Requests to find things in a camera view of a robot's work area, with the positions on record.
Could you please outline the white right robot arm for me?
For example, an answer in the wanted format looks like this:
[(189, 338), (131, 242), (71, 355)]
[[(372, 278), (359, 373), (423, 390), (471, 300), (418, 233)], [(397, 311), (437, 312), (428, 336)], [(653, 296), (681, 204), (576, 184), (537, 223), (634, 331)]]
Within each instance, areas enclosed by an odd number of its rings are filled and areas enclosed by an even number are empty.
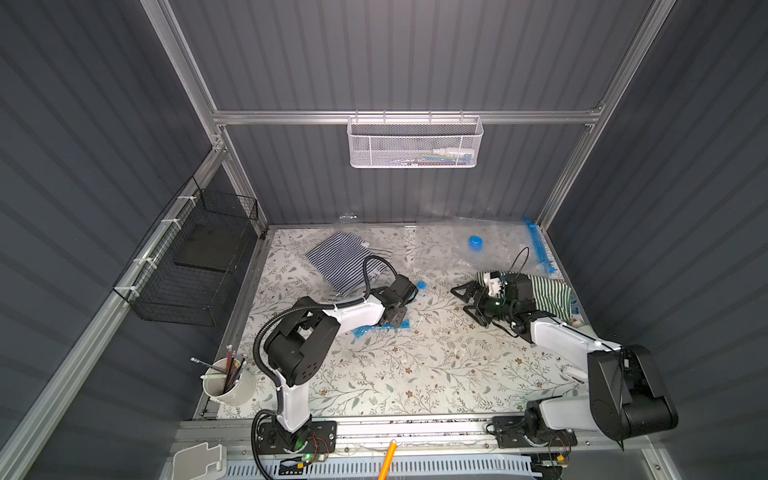
[(570, 447), (576, 432), (592, 431), (621, 444), (678, 426), (679, 414), (651, 352), (573, 326), (572, 289), (564, 281), (486, 271), (450, 292), (479, 325), (495, 326), (565, 361), (564, 377), (586, 389), (583, 395), (532, 400), (517, 423), (495, 418), (497, 437), (516, 429), (533, 446)]

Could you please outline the clear vacuum bag blue zipper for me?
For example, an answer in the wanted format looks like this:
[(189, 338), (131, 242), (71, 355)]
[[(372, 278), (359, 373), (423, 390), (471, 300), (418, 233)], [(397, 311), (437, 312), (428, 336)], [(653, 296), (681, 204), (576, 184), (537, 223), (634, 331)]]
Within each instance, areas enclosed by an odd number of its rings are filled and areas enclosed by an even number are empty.
[(384, 312), (384, 307), (374, 297), (374, 289), (389, 286), (398, 274), (404, 274), (394, 266), (389, 250), (377, 248), (370, 238), (350, 229), (337, 229), (330, 236), (337, 231), (349, 232), (363, 239), (372, 255), (366, 257), (363, 262), (364, 283), (345, 297), (332, 295), (329, 300), (323, 301), (321, 303), (323, 312), (338, 322), (340, 334), (352, 333), (356, 337), (361, 337), (363, 334), (375, 330), (408, 329), (410, 327), (409, 306), (416, 300), (419, 289), (415, 299), (407, 305), (407, 314), (400, 327), (377, 326)]

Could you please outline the green white striped garment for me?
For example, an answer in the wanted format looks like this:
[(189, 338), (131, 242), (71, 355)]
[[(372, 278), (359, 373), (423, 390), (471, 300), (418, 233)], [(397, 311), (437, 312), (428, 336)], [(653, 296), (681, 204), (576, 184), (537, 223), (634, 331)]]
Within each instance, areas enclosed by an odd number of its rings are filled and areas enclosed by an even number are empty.
[(476, 274), (476, 280), (481, 286), (490, 280), (502, 279), (508, 283), (515, 281), (520, 286), (522, 297), (532, 298), (538, 310), (549, 312), (561, 320), (571, 318), (573, 289), (564, 280), (504, 271), (482, 271)]

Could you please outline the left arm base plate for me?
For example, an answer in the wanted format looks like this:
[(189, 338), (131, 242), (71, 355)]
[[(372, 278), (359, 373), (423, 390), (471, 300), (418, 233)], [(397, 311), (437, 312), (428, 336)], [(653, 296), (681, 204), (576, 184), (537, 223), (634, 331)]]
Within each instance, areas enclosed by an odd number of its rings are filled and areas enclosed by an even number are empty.
[(313, 421), (288, 432), (279, 422), (266, 421), (256, 430), (256, 452), (258, 454), (326, 454), (336, 448), (338, 423), (334, 421)]

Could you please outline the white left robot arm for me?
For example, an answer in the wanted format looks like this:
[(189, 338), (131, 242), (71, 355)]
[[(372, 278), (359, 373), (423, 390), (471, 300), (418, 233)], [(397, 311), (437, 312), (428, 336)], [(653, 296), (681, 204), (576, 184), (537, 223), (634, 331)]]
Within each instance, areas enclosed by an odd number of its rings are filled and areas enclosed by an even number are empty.
[(370, 288), (351, 301), (321, 304), (302, 297), (262, 327), (253, 357), (276, 387), (276, 423), (284, 433), (296, 434), (309, 426), (309, 382), (336, 338), (362, 327), (400, 327), (417, 294), (417, 286), (397, 274), (392, 284)]

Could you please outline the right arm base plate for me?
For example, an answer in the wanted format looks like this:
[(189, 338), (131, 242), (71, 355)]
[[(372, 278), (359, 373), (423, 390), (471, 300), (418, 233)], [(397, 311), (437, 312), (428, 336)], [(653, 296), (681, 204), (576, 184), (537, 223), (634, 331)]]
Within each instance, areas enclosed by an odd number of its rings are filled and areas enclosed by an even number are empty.
[(493, 436), (500, 448), (565, 447), (578, 444), (572, 430), (553, 430), (535, 415), (494, 416), (485, 426), (485, 432)]

